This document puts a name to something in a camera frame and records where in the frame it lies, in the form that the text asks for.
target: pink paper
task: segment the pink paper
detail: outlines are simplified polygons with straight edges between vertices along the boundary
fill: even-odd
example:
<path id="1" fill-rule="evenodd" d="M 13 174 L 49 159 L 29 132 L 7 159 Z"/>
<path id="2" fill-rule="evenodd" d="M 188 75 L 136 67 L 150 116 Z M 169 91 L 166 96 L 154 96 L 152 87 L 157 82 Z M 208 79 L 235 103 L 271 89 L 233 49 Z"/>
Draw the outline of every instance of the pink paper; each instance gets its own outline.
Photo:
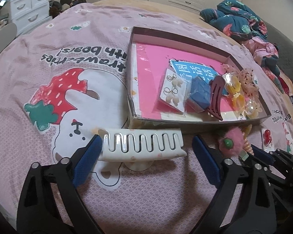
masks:
<path id="1" fill-rule="evenodd" d="M 139 82 L 139 101 L 142 117 L 149 119 L 161 119 L 160 112 L 175 112 L 169 106 L 158 103 L 158 91 L 162 86 L 162 77 L 167 68 L 170 66 L 170 60 L 177 59 L 194 63 L 202 63 L 212 67 L 219 74 L 221 71 L 221 62 L 207 58 L 202 55 L 192 54 L 185 51 L 137 43 L 137 67 Z M 228 103 L 228 99 L 223 97 L 220 102 L 221 112 L 233 111 Z M 193 111 L 192 108 L 186 106 L 188 112 Z"/>

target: cardboard box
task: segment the cardboard box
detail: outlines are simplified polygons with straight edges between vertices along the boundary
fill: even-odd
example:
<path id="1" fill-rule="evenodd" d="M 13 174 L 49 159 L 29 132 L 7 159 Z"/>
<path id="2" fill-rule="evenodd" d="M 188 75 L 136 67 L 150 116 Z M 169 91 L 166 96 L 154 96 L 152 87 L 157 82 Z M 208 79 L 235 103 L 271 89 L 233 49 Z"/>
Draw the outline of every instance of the cardboard box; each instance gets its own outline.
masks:
<path id="1" fill-rule="evenodd" d="M 158 91 L 162 87 L 161 78 L 171 60 L 206 64 L 216 71 L 216 67 L 222 63 L 243 69 L 232 55 L 214 46 L 169 32 L 134 27 L 127 62 L 131 129 L 181 128 L 184 133 L 196 133 L 232 125 L 260 124 L 271 116 L 260 93 L 259 100 L 263 111 L 256 119 L 246 119 L 244 115 L 237 116 L 236 112 L 228 107 L 229 102 L 226 103 L 225 97 L 221 102 L 223 121 L 207 112 L 179 114 L 163 111 L 157 105 Z M 189 73 L 185 71 L 184 75 L 202 74 L 200 69 L 192 68 Z M 204 70 L 204 73 L 208 76 L 209 71 Z"/>

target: blue packaged item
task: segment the blue packaged item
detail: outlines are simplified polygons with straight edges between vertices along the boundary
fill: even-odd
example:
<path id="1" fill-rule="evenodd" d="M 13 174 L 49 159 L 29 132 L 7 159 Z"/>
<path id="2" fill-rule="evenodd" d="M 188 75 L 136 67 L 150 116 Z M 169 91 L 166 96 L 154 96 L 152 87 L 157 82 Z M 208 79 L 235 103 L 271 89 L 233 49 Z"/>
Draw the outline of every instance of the blue packaged item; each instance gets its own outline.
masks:
<path id="1" fill-rule="evenodd" d="M 211 104 L 211 87 L 200 76 L 191 81 L 187 103 L 197 112 L 204 111 Z"/>

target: green bead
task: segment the green bead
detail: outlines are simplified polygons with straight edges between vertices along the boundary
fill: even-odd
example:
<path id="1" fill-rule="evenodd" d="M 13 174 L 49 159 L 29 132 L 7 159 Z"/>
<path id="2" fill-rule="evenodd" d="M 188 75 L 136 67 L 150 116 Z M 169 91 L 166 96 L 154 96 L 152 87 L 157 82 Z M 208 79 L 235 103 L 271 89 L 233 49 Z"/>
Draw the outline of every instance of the green bead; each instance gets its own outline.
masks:
<path id="1" fill-rule="evenodd" d="M 233 148 L 233 141 L 231 139 L 225 138 L 224 145 L 227 149 L 232 149 Z"/>

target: teal floral blanket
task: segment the teal floral blanket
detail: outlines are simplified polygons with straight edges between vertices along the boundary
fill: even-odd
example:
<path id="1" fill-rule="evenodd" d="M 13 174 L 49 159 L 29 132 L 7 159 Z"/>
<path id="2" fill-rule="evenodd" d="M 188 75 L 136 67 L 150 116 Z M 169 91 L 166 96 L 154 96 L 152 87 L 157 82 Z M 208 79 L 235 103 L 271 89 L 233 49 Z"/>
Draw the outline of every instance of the teal floral blanket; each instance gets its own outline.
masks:
<path id="1" fill-rule="evenodd" d="M 264 21 L 238 0 L 224 0 L 217 5 L 216 10 L 202 10 L 200 16 L 211 26 L 238 42 L 256 36 L 263 40 L 267 38 Z"/>

